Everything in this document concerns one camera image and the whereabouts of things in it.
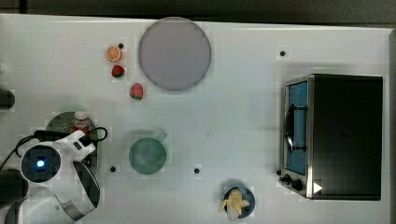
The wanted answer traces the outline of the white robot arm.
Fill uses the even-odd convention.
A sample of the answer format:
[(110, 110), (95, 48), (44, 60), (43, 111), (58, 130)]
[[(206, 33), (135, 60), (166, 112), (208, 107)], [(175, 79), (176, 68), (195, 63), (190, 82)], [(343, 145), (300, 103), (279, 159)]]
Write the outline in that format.
[(33, 138), (20, 161), (29, 189), (9, 207), (5, 224), (75, 224), (100, 202), (96, 177), (83, 163), (99, 140), (83, 131), (39, 130)]

